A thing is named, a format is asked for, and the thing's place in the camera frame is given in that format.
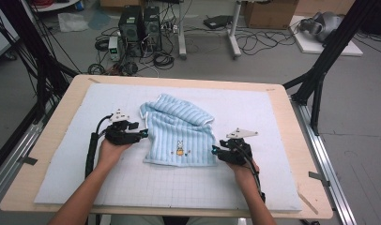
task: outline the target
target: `human hand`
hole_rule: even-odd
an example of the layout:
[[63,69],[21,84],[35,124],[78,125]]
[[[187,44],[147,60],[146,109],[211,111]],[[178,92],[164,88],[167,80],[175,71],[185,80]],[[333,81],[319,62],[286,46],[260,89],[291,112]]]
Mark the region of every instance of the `human hand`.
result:
[[111,170],[120,159],[121,154],[131,146],[132,144],[114,145],[106,139],[103,140],[99,148],[97,168]]

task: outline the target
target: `forearm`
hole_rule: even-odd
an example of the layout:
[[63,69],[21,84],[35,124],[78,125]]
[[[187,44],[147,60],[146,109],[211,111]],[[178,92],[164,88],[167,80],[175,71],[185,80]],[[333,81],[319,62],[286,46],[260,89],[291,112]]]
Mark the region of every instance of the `forearm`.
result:
[[241,192],[243,193],[247,205],[249,206],[252,224],[276,224],[258,193],[258,188],[253,177],[239,177],[236,181],[241,189]]
[[109,170],[96,168],[83,181],[49,224],[84,224]]

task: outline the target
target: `wooden table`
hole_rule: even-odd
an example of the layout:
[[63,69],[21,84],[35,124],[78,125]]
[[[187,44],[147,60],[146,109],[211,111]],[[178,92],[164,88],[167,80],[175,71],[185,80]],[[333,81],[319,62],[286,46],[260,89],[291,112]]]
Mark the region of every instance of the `wooden table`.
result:
[[[328,196],[319,180],[309,177],[316,173],[309,148],[284,88],[279,84],[212,82],[176,79],[107,77],[79,75],[71,83],[52,118],[44,128],[29,157],[38,159],[36,165],[23,164],[10,186],[0,207],[5,211],[56,212],[59,204],[35,204],[34,199],[47,172],[54,151],[58,148],[66,130],[82,103],[92,83],[115,83],[151,86],[220,88],[267,92],[282,136],[282,143],[289,159],[296,182],[302,211],[298,213],[274,213],[275,218],[331,218],[333,213]],[[171,215],[190,217],[236,217],[249,218],[247,210],[179,209],[153,207],[95,206],[91,213]]]

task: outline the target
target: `electronic device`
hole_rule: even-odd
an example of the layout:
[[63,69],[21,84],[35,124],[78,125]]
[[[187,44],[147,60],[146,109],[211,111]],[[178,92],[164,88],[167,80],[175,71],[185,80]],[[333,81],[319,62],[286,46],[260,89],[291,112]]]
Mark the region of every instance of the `electronic device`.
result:
[[220,27],[224,27],[228,24],[231,24],[232,20],[233,20],[232,16],[216,16],[216,17],[208,18],[207,20],[203,20],[203,24],[210,29],[217,29]]
[[111,59],[114,62],[117,62],[120,60],[120,48],[119,48],[119,42],[118,37],[109,37],[109,55],[111,55]]
[[159,52],[161,46],[160,9],[159,7],[146,7],[144,10],[145,32],[147,36],[147,49]]
[[127,42],[139,42],[145,38],[145,25],[140,6],[124,6],[118,22],[125,46]]
[[299,30],[308,31],[318,41],[325,43],[342,21],[343,19],[333,12],[317,12],[312,18],[302,20],[299,24]]

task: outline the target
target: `gray device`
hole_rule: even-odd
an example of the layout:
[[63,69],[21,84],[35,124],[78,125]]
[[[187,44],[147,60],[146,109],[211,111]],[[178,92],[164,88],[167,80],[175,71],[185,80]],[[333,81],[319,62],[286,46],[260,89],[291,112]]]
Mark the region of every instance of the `gray device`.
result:
[[318,41],[324,43],[326,38],[339,27],[342,21],[343,18],[333,12],[317,12],[312,18],[302,20],[299,24],[299,30],[308,31]]
[[109,37],[109,54],[111,55],[111,59],[114,62],[117,62],[120,59],[120,48],[118,37]]

